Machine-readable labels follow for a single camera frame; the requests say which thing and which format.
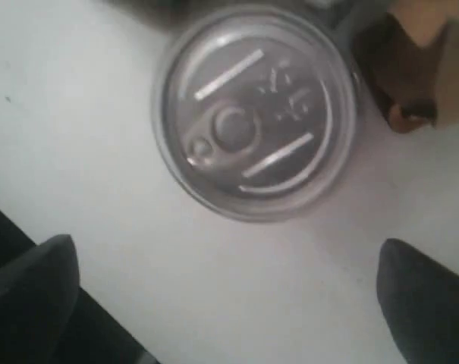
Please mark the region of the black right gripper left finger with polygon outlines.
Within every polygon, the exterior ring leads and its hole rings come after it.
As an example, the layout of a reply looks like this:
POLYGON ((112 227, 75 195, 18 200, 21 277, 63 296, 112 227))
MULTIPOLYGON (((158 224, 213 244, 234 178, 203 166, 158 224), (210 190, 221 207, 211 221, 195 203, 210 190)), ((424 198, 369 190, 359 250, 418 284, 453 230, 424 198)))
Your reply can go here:
POLYGON ((0 268, 0 363, 48 363, 80 289, 77 251, 62 234, 0 268))

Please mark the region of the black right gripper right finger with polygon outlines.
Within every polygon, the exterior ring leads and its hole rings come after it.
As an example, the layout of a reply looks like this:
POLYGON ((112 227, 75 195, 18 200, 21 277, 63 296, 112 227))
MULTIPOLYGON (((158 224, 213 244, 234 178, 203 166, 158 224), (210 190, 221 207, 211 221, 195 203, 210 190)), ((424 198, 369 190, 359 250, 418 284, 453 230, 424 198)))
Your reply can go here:
POLYGON ((459 275, 402 240, 380 249, 376 296, 408 363, 459 363, 459 275))

